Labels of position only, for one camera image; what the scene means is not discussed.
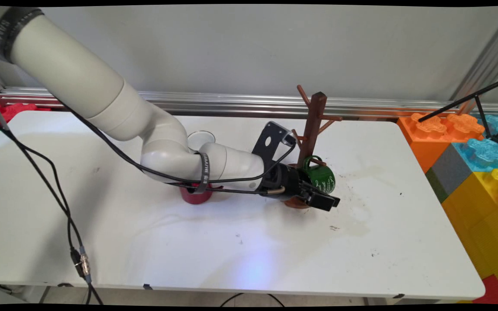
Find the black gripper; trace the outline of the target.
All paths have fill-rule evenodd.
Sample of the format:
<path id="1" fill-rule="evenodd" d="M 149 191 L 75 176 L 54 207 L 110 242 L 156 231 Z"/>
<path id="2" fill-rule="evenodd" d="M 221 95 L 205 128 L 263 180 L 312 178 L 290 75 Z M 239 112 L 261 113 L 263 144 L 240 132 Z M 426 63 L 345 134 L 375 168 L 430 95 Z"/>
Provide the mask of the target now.
<path id="1" fill-rule="evenodd" d="M 312 180 L 295 166 L 274 167 L 263 177 L 259 192 L 284 204 L 306 204 L 323 211 L 330 211 L 340 202 L 339 197 L 330 195 L 330 180 Z"/>

